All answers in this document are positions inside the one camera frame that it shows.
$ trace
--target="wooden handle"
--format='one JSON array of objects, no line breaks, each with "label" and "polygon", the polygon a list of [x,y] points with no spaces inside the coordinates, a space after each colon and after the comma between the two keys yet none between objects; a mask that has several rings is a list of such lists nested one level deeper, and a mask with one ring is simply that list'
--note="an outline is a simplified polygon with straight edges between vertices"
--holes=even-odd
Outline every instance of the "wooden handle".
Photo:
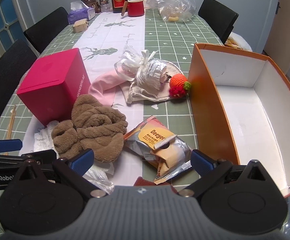
[{"label": "wooden handle", "polygon": [[124,5],[123,5],[123,9],[122,9],[121,16],[124,16],[124,14],[125,14],[125,12],[126,12],[127,5],[128,5],[128,1],[125,1],[125,2],[124,2]]},{"label": "wooden handle", "polygon": [[15,115],[16,115],[16,106],[14,106],[14,108],[13,108],[13,112],[12,112],[12,115],[11,115],[11,118],[9,120],[9,124],[7,127],[7,135],[5,138],[7,140],[10,140],[12,138],[12,129],[13,129],[13,125],[14,125]]}]

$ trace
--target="brown towel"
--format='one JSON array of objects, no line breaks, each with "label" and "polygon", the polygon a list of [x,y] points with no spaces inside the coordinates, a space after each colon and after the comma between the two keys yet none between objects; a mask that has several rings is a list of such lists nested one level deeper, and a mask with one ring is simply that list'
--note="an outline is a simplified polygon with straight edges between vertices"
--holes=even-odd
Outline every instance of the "brown towel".
[{"label": "brown towel", "polygon": [[69,159],[91,148],[95,160],[112,162],[122,151],[127,125],[126,116],[117,109],[81,95],[73,106],[72,120],[56,125],[52,139],[60,157]]}]

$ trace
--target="chopsticks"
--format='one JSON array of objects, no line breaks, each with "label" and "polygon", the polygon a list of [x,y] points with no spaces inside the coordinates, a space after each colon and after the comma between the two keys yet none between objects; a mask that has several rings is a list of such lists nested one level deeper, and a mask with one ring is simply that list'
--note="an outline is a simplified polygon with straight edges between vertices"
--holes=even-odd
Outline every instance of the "chopsticks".
[{"label": "chopsticks", "polygon": [[5,137],[6,140],[10,140],[12,137],[12,129],[13,129],[13,125],[14,125],[15,116],[16,116],[16,106],[13,107],[12,115],[11,115],[11,118],[9,120],[9,124],[7,127],[7,135]]}]

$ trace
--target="red mug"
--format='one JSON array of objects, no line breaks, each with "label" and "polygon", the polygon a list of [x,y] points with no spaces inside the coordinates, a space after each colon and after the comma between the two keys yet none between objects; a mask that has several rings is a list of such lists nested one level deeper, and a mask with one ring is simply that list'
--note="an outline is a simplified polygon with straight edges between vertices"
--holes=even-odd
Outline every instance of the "red mug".
[{"label": "red mug", "polygon": [[126,1],[122,9],[122,16],[124,16],[126,8],[129,17],[138,17],[145,14],[143,0]]}]

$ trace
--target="wooden figurine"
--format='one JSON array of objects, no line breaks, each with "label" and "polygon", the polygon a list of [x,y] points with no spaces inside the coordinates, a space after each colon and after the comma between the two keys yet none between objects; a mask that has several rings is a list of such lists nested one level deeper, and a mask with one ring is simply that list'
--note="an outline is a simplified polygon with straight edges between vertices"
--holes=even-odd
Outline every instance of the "wooden figurine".
[{"label": "wooden figurine", "polygon": [[87,19],[81,19],[73,24],[74,33],[80,33],[88,29]]},{"label": "wooden figurine", "polygon": [[98,4],[96,0],[81,0],[83,3],[85,3],[88,7],[94,8],[95,13],[101,12],[101,6]]}]

